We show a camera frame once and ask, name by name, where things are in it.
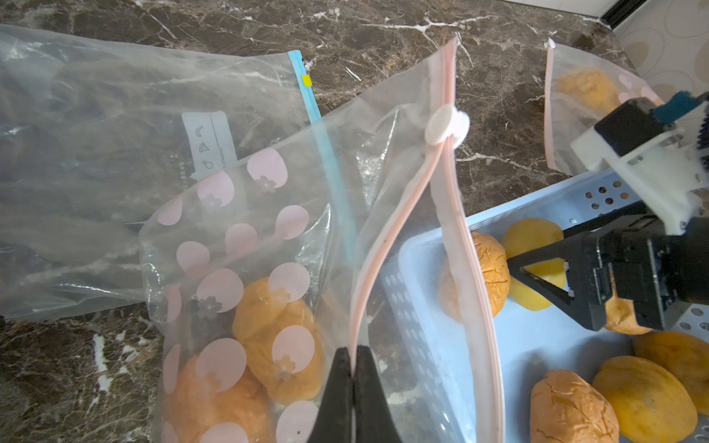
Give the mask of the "clear pink zipper bag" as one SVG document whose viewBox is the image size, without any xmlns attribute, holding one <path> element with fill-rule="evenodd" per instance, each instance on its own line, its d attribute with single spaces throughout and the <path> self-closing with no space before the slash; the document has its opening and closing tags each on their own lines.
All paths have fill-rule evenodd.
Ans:
<svg viewBox="0 0 709 443">
<path fill-rule="evenodd" d="M 544 142 L 548 167 L 565 175 L 586 171 L 572 142 L 629 99 L 664 101 L 643 79 L 597 55 L 546 44 Z"/>
</svg>

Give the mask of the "clear pink zipper bag spare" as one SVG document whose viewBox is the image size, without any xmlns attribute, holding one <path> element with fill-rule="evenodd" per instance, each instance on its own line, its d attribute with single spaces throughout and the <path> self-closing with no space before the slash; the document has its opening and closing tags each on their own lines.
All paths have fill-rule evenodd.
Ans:
<svg viewBox="0 0 709 443">
<path fill-rule="evenodd" d="M 308 442 L 335 352 L 348 350 L 353 378 L 358 346 L 373 352 L 407 442 L 393 408 L 417 396 L 417 377 L 380 273 L 406 225 L 422 215 L 441 230 L 446 254 L 439 306 L 465 332 L 476 406 L 472 442 L 504 441 L 493 314 L 457 178 L 456 151 L 471 125 L 456 105 L 458 46 L 447 42 L 297 134 L 202 179 L 141 229 L 147 302 L 164 334 L 155 441 L 181 442 L 166 422 L 166 405 L 188 360 L 197 359 L 199 378 L 216 376 L 219 392 L 250 371 L 232 332 L 234 310 L 246 287 L 266 278 L 271 291 L 284 289 L 311 310 L 325 370 L 310 401 L 283 405 L 266 391 L 273 442 Z M 240 425 L 226 422 L 198 442 L 250 441 Z"/>
</svg>

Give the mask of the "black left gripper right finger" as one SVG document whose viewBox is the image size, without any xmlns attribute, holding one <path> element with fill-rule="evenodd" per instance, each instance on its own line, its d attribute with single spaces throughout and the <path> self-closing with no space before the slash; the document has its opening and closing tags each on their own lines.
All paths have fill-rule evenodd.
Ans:
<svg viewBox="0 0 709 443">
<path fill-rule="evenodd" d="M 387 403 L 373 352 L 358 346 L 354 383 L 354 441 L 356 443 L 401 443 Z"/>
</svg>

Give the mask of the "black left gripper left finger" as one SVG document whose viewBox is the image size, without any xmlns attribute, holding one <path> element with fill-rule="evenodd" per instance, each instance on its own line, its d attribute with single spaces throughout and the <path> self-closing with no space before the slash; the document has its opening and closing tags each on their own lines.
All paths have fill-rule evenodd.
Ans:
<svg viewBox="0 0 709 443">
<path fill-rule="evenodd" d="M 345 347 L 334 355 L 321 407 L 308 443 L 350 443 L 353 437 L 354 385 L 350 354 Z"/>
</svg>

